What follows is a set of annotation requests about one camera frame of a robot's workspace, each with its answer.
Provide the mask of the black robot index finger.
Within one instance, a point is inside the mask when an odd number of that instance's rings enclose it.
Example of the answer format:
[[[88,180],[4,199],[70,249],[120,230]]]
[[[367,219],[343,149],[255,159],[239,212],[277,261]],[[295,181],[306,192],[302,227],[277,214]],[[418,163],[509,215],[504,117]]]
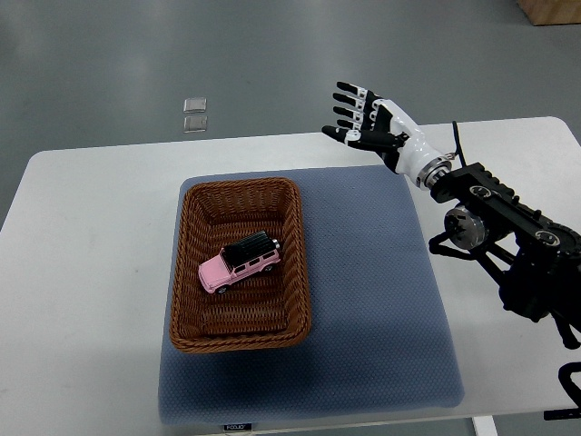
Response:
[[[337,126],[348,130],[358,130],[358,131],[364,131],[369,129],[369,124],[367,122],[356,120],[339,119],[337,121]]]

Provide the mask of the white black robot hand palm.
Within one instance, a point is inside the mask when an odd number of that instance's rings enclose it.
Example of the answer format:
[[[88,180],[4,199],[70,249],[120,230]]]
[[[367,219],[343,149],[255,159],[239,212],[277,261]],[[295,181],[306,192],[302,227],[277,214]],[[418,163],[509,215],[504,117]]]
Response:
[[[384,152],[384,164],[394,173],[406,175],[420,189],[431,189],[451,171],[451,161],[433,148],[410,116],[389,99],[376,100],[369,115],[373,130],[393,134],[402,141],[394,151]]]

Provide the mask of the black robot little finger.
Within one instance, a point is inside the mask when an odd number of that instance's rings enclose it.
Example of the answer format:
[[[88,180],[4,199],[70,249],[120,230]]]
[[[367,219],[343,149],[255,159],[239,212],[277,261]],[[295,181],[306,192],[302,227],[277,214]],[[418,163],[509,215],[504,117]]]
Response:
[[[350,84],[342,81],[338,81],[336,86],[343,92],[352,94],[355,98],[365,101],[374,101],[378,98],[376,94],[367,88],[361,87],[356,84]]]

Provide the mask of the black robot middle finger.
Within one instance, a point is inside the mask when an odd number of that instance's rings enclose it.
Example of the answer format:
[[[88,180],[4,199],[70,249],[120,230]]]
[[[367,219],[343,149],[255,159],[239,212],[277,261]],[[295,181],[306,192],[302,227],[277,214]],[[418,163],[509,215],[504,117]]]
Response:
[[[333,112],[337,115],[345,116],[353,121],[369,120],[369,113],[365,111],[365,108],[363,106],[358,106],[355,108],[334,106]]]

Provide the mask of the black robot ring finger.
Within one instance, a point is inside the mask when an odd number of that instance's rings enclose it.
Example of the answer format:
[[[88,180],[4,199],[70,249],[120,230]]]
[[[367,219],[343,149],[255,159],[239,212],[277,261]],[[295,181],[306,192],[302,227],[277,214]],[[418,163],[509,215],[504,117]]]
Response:
[[[372,103],[373,103],[373,99],[369,99],[367,96],[360,97],[357,95],[352,96],[352,95],[334,93],[332,95],[332,97],[337,102],[350,105],[355,109],[370,108],[372,106]]]

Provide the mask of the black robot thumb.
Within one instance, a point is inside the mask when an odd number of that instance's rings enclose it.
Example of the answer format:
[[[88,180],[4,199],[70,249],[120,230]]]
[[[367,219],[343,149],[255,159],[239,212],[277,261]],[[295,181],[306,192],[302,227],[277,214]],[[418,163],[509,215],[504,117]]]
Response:
[[[400,148],[402,139],[394,134],[325,125],[321,131],[331,139],[351,148]]]

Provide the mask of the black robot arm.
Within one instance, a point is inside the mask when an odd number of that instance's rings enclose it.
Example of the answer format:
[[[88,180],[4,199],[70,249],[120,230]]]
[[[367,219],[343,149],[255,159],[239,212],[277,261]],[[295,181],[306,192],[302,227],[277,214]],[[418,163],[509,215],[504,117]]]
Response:
[[[445,154],[394,102],[355,84],[337,86],[339,120],[323,126],[324,134],[375,153],[437,203],[456,201],[443,232],[429,239],[429,251],[477,262],[497,284],[504,310],[532,322],[551,316],[564,346],[579,349],[579,234],[521,203],[481,163],[467,163],[456,126],[456,148]]]

